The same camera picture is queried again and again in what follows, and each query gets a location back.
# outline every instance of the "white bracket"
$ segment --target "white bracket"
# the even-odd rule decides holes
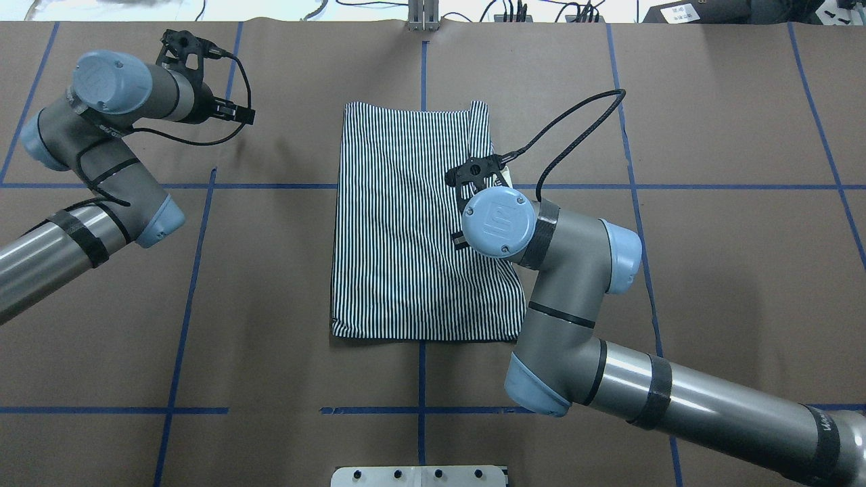
[[[409,30],[439,30],[439,0],[409,0]]]
[[[493,465],[342,467],[331,487],[508,487],[508,468]]]

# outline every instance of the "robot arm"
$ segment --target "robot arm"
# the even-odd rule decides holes
[[[204,58],[234,58],[231,53],[188,31],[167,30],[162,42],[152,65],[125,53],[86,53],[67,92],[23,128],[22,143],[34,159],[55,171],[72,170],[96,198],[58,211],[0,249],[0,324],[126,244],[151,247],[184,224],[183,212],[122,140],[154,132],[133,123],[241,122],[231,136],[253,123],[255,111],[217,98],[204,84]],[[190,55],[197,69],[187,67]]]
[[[502,166],[501,156],[491,157],[470,159],[446,182],[457,188],[462,214],[458,249],[539,271],[505,381],[515,402],[555,417],[578,403],[801,484],[866,486],[860,414],[819,411],[593,336],[604,295],[621,294],[634,280],[640,238],[545,199],[528,203],[505,185],[485,187]],[[461,174],[474,175],[481,189],[468,202]]]

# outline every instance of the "striped cloth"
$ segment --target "striped cloth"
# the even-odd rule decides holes
[[[488,108],[346,106],[332,280],[335,336],[514,340],[526,308],[511,263],[465,249],[444,174],[493,152]]]

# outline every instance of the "blue joint cap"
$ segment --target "blue joint cap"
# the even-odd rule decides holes
[[[523,365],[514,352],[505,376],[505,392],[517,404],[529,411],[561,418],[572,402],[563,398],[544,383],[533,371]]]
[[[185,221],[186,217],[184,213],[180,210],[178,204],[171,199],[171,195],[168,195],[153,215],[153,218],[151,218],[150,223],[147,224],[141,235],[135,239],[135,243],[141,245],[144,249],[148,249],[163,238],[171,235]]]
[[[488,257],[511,257],[529,245],[535,211],[523,193],[491,186],[476,193],[461,216],[466,243]]]
[[[62,164],[51,155],[45,146],[45,141],[42,140],[42,136],[39,134],[39,115],[41,114],[42,111],[30,117],[30,120],[21,129],[21,135],[19,136],[21,144],[24,146],[24,150],[30,154],[30,157],[43,163],[48,169],[52,171],[68,171],[69,166]]]
[[[637,270],[641,267],[641,238],[629,229],[610,224],[604,219],[601,221],[611,242],[611,285],[607,294],[621,295],[629,290],[635,281]]]
[[[153,77],[134,55],[101,49],[78,59],[72,89],[97,112],[128,114],[151,96]]]

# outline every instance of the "black tape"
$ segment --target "black tape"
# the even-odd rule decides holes
[[[90,259],[94,269],[108,261],[106,246],[72,213],[60,210],[48,217],[48,221],[59,226],[61,230],[75,240],[75,243],[87,254],[87,258]]]
[[[523,251],[523,258],[518,265],[532,270],[538,270],[541,267],[558,221],[559,207],[542,198],[539,205],[539,217],[535,220],[535,233],[533,233],[533,238],[529,241],[527,249]]]
[[[785,477],[795,482],[815,487],[834,485],[831,482],[831,478],[833,471],[836,470],[839,452],[842,447],[839,440],[839,428],[836,426],[836,421],[833,421],[833,418],[826,412],[806,404],[803,404],[803,406],[811,412],[812,417],[815,419],[815,426],[818,429],[815,455],[808,465],[802,465],[802,470],[797,469],[794,472],[785,474]]]
[[[654,430],[662,421],[670,406],[670,389],[674,386],[670,362],[662,357],[649,355],[649,363],[652,367],[652,379],[649,380],[647,401],[643,403],[643,409],[637,417],[629,421],[630,425],[644,430]]]
[[[117,225],[117,228],[120,229],[120,233],[123,234],[123,239],[126,240],[126,243],[131,244],[132,236],[129,235],[129,231],[126,229],[126,225],[124,225],[123,222],[120,221],[120,217],[117,216],[117,213],[112,211],[112,209],[109,208],[108,205],[105,205],[103,203],[94,203],[94,206],[102,209],[106,213],[106,215],[108,215],[108,217],[112,219],[114,224]]]
[[[562,311],[559,311],[558,309],[548,308],[547,306],[543,304],[538,304],[535,301],[529,302],[529,308],[539,311],[540,313],[544,313],[545,315],[550,315],[554,318],[559,318],[560,320],[574,323],[575,325],[580,325],[589,329],[595,328],[594,321],[589,321],[585,318],[581,318],[580,316],[569,315],[568,313],[564,313]]]
[[[595,395],[598,393],[598,386],[601,386],[601,379],[604,377],[604,366],[607,365],[607,341],[599,341],[601,342],[601,350],[598,353],[598,368],[596,369],[596,378],[592,382],[590,393],[586,394],[586,399],[584,399],[584,402],[580,403],[583,406],[588,406],[592,404],[592,401],[595,399]]]
[[[132,159],[127,159],[127,160],[121,162],[120,164],[117,164],[116,166],[112,167],[111,169],[103,172],[102,174],[100,174],[99,176],[94,178],[92,181],[93,181],[94,185],[98,186],[98,185],[102,184],[102,182],[105,181],[106,179],[111,178],[114,174],[117,174],[118,172],[121,172],[124,169],[126,169],[127,167],[132,166],[133,164],[136,164],[138,162],[141,162],[140,160],[138,160],[138,158],[133,157]]]

